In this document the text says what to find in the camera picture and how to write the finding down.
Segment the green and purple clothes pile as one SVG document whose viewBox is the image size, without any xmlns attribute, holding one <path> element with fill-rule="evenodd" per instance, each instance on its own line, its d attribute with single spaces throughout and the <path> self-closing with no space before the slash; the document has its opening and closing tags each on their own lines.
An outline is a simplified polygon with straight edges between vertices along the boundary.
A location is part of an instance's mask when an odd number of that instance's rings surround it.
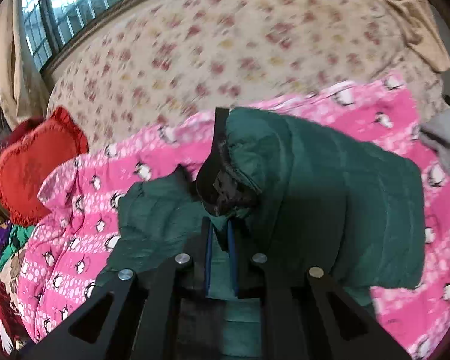
<svg viewBox="0 0 450 360">
<path fill-rule="evenodd" d="M 10 221 L 0 224 L 0 272 L 7 261 L 28 242 L 34 228 L 16 225 Z"/>
</svg>

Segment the dark green puffer jacket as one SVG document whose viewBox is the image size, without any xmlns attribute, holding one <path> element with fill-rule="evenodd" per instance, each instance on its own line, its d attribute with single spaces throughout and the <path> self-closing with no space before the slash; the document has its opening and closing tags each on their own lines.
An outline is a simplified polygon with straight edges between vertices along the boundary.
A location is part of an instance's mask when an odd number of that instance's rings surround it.
<svg viewBox="0 0 450 360">
<path fill-rule="evenodd" d="M 120 240 L 97 276 L 151 276 L 209 219 L 206 306 L 184 305 L 185 359 L 259 359 L 260 309 L 241 294 L 257 282 L 255 254 L 289 279 L 320 267 L 366 311 L 371 288 L 412 289 L 424 268 L 424 192 L 418 167 L 305 119 L 237 108 L 218 121 L 195 180 L 183 168 L 137 182 L 118 204 Z"/>
</svg>

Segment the pink penguin blanket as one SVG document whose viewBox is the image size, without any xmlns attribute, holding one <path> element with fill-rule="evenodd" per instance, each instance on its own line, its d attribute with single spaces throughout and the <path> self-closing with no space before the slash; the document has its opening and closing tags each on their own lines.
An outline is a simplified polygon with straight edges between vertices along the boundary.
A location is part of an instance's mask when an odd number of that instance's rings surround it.
<svg viewBox="0 0 450 360">
<path fill-rule="evenodd" d="M 261 265 L 281 282 L 330 275 L 413 359 L 450 327 L 450 177 L 419 141 L 398 76 L 156 124 L 58 166 L 26 245 L 17 309 L 43 341 L 121 270 L 150 281 L 189 254 L 203 309 L 180 343 L 210 358 L 261 354 Z"/>
</svg>

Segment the beige curtain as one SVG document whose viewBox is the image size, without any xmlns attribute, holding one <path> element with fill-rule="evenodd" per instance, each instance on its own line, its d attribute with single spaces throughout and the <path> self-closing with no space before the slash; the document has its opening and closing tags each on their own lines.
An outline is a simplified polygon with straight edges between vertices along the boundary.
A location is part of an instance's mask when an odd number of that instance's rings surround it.
<svg viewBox="0 0 450 360">
<path fill-rule="evenodd" d="M 441 39 L 428 0 L 382 0 L 398 22 L 406 44 L 435 72 L 450 70 L 450 55 Z"/>
<path fill-rule="evenodd" d="M 12 128 L 45 116 L 50 92 L 26 42 L 21 0 L 0 4 L 0 108 Z"/>
</svg>

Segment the floral bed sheet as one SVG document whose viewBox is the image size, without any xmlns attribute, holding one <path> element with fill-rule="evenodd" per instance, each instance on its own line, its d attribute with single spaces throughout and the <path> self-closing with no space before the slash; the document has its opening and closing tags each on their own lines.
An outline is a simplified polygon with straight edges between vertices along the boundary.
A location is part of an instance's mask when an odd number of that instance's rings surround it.
<svg viewBox="0 0 450 360">
<path fill-rule="evenodd" d="M 69 111 L 99 150 L 202 110 L 391 72 L 422 119 L 446 107 L 441 73 L 407 46 L 382 0 L 149 0 L 74 55 L 49 109 Z"/>
</svg>

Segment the beige left curtain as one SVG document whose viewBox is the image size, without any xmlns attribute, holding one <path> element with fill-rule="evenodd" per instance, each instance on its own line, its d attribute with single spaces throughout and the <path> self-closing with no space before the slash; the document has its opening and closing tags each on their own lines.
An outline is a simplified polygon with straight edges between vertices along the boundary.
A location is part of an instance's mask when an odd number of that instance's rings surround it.
<svg viewBox="0 0 450 360">
<path fill-rule="evenodd" d="M 0 4 L 0 108 L 12 128 L 45 116 L 50 92 L 26 42 L 21 0 Z"/>
</svg>

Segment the grey sweatshirt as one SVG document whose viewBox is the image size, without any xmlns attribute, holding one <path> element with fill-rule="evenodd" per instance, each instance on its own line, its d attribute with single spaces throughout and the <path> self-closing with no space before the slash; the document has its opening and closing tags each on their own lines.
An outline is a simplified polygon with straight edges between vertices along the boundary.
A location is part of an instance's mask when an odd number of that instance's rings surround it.
<svg viewBox="0 0 450 360">
<path fill-rule="evenodd" d="M 441 168 L 450 176 L 450 108 L 419 127 L 419 139 L 436 152 Z"/>
</svg>

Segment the red ruffled pillow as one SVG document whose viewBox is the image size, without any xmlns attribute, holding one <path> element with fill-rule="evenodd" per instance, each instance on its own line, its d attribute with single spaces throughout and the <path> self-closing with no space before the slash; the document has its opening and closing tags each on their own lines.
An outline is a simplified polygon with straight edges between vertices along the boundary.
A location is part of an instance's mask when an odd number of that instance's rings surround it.
<svg viewBox="0 0 450 360">
<path fill-rule="evenodd" d="M 0 203 L 13 224 L 31 226 L 49 209 L 38 199 L 40 187 L 59 165 L 88 152 L 88 139 L 70 113 L 58 107 L 48 118 L 18 125 L 0 151 Z"/>
</svg>

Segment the beige right curtain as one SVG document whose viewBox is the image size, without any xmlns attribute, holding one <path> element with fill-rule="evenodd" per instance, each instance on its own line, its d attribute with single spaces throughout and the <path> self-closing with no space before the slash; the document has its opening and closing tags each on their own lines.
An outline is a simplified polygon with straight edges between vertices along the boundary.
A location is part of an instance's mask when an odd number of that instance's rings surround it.
<svg viewBox="0 0 450 360">
<path fill-rule="evenodd" d="M 450 70 L 450 55 L 441 39 L 428 0 L 382 0 L 398 22 L 406 44 L 435 72 Z"/>
</svg>

